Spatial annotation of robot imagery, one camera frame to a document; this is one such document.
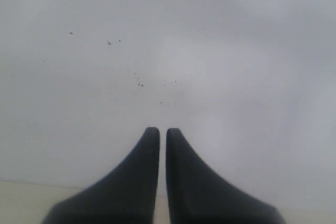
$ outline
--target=white surface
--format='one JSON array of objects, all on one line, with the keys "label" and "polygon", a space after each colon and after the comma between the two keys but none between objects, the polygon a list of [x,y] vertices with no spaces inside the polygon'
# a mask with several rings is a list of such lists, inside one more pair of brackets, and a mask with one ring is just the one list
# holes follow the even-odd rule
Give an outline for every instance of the white surface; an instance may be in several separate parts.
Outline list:
[{"label": "white surface", "polygon": [[334,3],[0,0],[0,178],[85,187],[180,127],[248,193],[335,210]]},{"label": "white surface", "polygon": [[[79,192],[78,189],[0,182],[0,223],[41,223],[55,203]],[[287,224],[335,224],[336,213],[280,210]],[[168,224],[166,197],[156,199],[154,224]]]}]

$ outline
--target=black object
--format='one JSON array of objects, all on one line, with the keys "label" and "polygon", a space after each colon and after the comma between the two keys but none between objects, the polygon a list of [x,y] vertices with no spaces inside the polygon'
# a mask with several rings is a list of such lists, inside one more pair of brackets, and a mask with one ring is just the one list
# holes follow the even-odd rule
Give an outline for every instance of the black object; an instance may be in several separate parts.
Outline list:
[{"label": "black object", "polygon": [[56,204],[43,224],[152,223],[159,153],[159,130],[147,128],[119,166],[93,186]]},{"label": "black object", "polygon": [[179,129],[167,131],[166,182],[172,224],[286,223],[275,207],[217,175]]}]

